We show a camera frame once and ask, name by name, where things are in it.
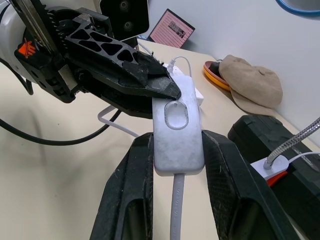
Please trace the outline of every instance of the black toolbox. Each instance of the black toolbox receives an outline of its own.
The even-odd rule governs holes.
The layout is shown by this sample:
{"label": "black toolbox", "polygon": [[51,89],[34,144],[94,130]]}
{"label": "black toolbox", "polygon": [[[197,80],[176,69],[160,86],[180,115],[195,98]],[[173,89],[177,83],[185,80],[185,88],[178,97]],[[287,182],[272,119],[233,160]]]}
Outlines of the black toolbox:
{"label": "black toolbox", "polygon": [[[231,128],[228,138],[241,155],[253,163],[267,157],[276,147],[293,136],[283,124],[271,116],[244,115]],[[312,152],[303,143],[295,150]],[[291,149],[283,155],[291,159],[298,154]],[[320,169],[318,155],[306,156]],[[286,213],[295,221],[310,240],[320,240],[320,172],[299,158],[290,164],[288,175],[281,178],[271,189]]]}

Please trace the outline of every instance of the beige hat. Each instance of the beige hat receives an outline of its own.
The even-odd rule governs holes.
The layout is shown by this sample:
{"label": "beige hat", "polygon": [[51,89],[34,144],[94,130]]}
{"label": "beige hat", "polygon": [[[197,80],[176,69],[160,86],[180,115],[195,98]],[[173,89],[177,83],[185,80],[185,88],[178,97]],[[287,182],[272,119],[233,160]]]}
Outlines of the beige hat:
{"label": "beige hat", "polygon": [[283,97],[277,74],[262,66],[251,66],[242,58],[228,55],[219,72],[230,85],[235,103],[252,114],[273,116]]}

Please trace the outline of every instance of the oval button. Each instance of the oval button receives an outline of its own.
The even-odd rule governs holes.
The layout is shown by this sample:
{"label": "oval button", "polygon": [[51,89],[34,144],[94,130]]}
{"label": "oval button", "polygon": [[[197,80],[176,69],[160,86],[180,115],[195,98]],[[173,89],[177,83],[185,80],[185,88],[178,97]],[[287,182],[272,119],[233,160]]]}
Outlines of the oval button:
{"label": "oval button", "polygon": [[172,130],[184,129],[189,123],[188,108],[180,101],[171,101],[164,107],[165,124]]}

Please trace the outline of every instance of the orange logo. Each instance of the orange logo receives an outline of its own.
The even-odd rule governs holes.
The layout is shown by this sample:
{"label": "orange logo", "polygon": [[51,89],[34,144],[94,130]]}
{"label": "orange logo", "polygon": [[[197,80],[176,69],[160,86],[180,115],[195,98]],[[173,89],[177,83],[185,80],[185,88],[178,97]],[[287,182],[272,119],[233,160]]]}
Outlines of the orange logo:
{"label": "orange logo", "polygon": [[24,38],[24,44],[18,50],[26,59],[36,53],[36,48],[31,43],[32,41],[27,42],[27,39]]}

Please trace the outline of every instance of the beige table surface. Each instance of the beige table surface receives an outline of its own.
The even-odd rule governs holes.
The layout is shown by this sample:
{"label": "beige table surface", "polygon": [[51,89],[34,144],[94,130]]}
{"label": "beige table surface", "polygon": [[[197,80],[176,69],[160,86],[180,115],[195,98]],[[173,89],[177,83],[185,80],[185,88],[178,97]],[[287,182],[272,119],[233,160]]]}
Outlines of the beige table surface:
{"label": "beige table surface", "polygon": [[[168,63],[185,56],[192,66],[195,86],[204,96],[202,128],[227,135],[245,113],[203,74],[211,56],[143,42]],[[188,65],[176,65],[187,75]],[[14,127],[50,140],[77,139],[103,124],[97,114],[107,103],[87,93],[64,104],[34,85],[29,96],[19,81],[0,66],[0,118]],[[278,114],[293,133],[297,131]],[[152,121],[121,114],[117,123],[144,134]],[[105,184],[128,151],[133,137],[110,127],[99,137],[75,146],[45,146],[21,139],[0,128],[0,239],[88,240]],[[319,149],[310,141],[306,145]],[[153,236],[168,240],[172,177],[154,174]],[[217,240],[205,172],[187,176],[183,201],[182,240]]]}

